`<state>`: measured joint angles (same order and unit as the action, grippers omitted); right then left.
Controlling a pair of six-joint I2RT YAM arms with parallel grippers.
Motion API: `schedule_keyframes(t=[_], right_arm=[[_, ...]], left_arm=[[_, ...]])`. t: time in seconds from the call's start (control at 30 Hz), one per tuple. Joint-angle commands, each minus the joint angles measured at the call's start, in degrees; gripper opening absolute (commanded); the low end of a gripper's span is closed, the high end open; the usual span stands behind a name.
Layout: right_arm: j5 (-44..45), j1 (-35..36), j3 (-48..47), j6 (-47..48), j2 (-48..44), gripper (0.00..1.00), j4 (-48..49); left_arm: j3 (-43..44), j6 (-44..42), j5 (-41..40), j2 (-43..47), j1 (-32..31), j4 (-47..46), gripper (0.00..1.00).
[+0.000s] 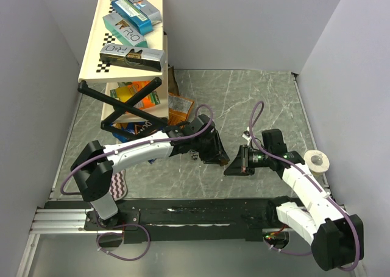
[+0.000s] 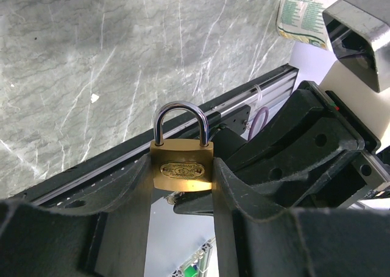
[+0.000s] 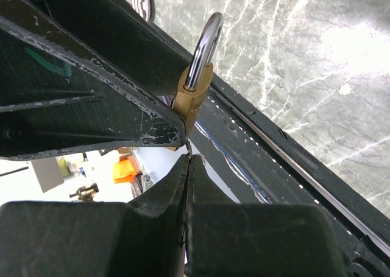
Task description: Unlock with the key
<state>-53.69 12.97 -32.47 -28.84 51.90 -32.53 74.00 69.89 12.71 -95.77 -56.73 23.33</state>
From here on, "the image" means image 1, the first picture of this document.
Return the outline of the small padlock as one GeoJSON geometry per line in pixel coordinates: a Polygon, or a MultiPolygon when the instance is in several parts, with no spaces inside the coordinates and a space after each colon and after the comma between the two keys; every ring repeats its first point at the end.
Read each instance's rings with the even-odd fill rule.
{"type": "Polygon", "coordinates": [[[197,152],[192,152],[191,153],[191,159],[196,161],[198,159],[198,153],[197,152]]]}

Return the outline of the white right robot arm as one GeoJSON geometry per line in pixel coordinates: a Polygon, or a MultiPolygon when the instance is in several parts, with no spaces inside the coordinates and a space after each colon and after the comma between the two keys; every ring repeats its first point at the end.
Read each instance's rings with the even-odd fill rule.
{"type": "Polygon", "coordinates": [[[363,221],[356,214],[349,215],[333,201],[303,158],[296,151],[288,151],[279,129],[263,131],[262,138],[263,149],[241,145],[224,175],[249,176],[257,168],[276,172],[302,204],[296,204],[287,196],[270,200],[267,223],[293,229],[310,245],[311,254],[321,269],[353,270],[364,257],[363,221]]]}

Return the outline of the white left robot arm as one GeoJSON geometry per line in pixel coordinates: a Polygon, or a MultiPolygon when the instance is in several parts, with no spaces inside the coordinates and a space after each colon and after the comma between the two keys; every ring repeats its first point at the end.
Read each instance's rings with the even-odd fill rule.
{"type": "Polygon", "coordinates": [[[188,152],[196,152],[205,164],[225,166],[230,161],[212,118],[201,114],[183,127],[166,126],[148,137],[122,144],[103,146],[92,141],[75,160],[70,176],[83,200],[97,212],[99,223],[112,230],[121,220],[109,192],[112,176],[144,161],[188,152]]]}

